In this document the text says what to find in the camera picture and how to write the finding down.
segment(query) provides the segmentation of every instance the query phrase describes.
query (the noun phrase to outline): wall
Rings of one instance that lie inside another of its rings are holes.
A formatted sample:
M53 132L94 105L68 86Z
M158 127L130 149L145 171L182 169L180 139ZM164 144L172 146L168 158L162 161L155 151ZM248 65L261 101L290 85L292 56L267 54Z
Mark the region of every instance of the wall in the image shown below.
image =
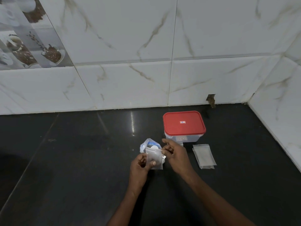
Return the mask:
M66 61L2 69L0 114L247 102L301 29L301 0L39 1L28 24L2 0L19 37L60 41Z
M301 171L301 39L289 47L249 104Z

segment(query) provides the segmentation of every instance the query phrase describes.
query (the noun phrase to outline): right hand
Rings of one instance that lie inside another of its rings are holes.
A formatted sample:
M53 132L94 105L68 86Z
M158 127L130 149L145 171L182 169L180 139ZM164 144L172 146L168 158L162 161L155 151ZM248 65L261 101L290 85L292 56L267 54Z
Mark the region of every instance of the right hand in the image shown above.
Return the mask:
M162 142L167 144L162 148L162 154L167 157L172 169L177 174L183 177L194 172L184 147L173 140L162 139Z

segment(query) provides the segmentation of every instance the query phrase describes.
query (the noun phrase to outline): left hand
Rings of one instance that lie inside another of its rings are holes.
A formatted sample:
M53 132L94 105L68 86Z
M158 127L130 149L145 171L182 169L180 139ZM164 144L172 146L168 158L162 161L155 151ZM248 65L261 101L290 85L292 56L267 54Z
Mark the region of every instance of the left hand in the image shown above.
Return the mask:
M131 163L128 191L138 197L146 182L148 171L155 165L155 161L146 165L146 153L139 154Z

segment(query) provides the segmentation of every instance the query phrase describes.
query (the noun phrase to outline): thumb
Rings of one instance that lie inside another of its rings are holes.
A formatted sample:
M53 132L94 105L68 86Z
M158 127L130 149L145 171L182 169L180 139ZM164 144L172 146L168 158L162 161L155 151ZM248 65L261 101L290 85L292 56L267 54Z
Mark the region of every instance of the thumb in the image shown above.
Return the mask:
M162 150L161 153L163 155L165 155L168 158L168 160L170 160L171 157L172 157L172 154L169 151L167 151L167 150Z
M149 171L153 166L155 166L157 163L156 163L156 161L151 161L149 164L147 164L146 166L145 166L145 169L147 170L147 171Z

